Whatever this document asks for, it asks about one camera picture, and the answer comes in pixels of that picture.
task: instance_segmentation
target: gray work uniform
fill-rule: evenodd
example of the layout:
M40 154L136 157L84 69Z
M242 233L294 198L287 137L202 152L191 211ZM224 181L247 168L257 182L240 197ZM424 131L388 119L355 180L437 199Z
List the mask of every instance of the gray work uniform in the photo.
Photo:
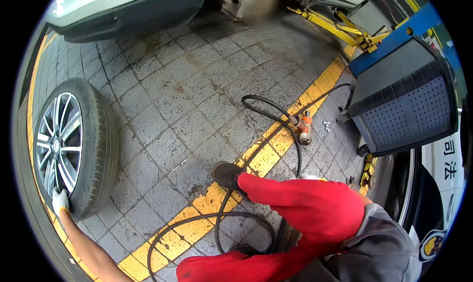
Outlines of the gray work uniform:
M419 248L406 231L378 204L365 206L357 234L340 246L340 253L316 259L290 282L417 281L422 263Z

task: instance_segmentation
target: wheel center cap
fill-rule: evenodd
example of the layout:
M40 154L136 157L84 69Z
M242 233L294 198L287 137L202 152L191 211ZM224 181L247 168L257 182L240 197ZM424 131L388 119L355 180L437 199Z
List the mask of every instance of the wheel center cap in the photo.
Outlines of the wheel center cap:
M54 143L52 144L52 149L56 153L59 151L59 141L54 141Z

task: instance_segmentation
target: blue lift post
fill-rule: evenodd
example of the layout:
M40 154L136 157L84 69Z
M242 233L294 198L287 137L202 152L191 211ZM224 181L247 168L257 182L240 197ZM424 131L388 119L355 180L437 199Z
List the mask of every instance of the blue lift post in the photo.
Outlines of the blue lift post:
M418 12L412 15L403 25L394 30L387 36L378 48L372 53L365 52L358 56L349 64L349 68L355 77L360 73L371 67L373 64L380 61L382 58L389 55L392 51L409 41L414 35L422 36L429 28L442 23L442 20L435 11L434 6L428 2ZM407 33L407 28L410 27L413 31L411 35ZM456 53L455 47L445 47L443 49L445 58L450 62L450 65L455 70L460 67L460 60Z

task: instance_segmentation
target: garage floor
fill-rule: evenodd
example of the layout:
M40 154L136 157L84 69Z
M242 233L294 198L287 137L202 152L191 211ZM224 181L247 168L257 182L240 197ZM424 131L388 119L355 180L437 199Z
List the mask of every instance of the garage floor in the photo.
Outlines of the garage floor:
M245 109L241 97L261 95L290 108L336 57L342 59L327 36L302 18L287 18L271 32L258 32L219 12L142 38L74 44L51 32L46 42L34 83L33 129L47 96L68 78L88 80L109 101L120 127L120 172L107 206L78 225L137 281L148 277L135 273L146 265L139 255L147 241L176 215L198 213L196 208L205 213L196 203L215 187L211 166L245 158L273 124ZM344 70L334 81L352 80ZM355 152L358 132L351 123L334 122L347 93L348 87L339 89L316 111L314 142L303 147L303 170L342 182L354 176L357 188L362 170ZM322 121L330 122L330 133ZM271 164L266 177L294 178L295 146L282 153L271 148L276 159L256 159ZM264 215L278 229L281 217L269 207L237 197L234 206ZM160 269L160 281L176 281L175 267L185 257L218 254L212 227L213 221L205 220L176 230L179 241L162 241L163 255L152 266ZM268 233L253 219L228 217L220 229L225 250L235 243L260 250L269 245ZM126 263L130 258L141 264Z

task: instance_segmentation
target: car bumper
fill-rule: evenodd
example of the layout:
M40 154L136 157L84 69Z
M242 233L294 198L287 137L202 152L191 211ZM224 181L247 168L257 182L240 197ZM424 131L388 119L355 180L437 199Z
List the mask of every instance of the car bumper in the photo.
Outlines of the car bumper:
M93 42L146 34L179 25L192 18L204 0L136 0L51 28L68 42Z

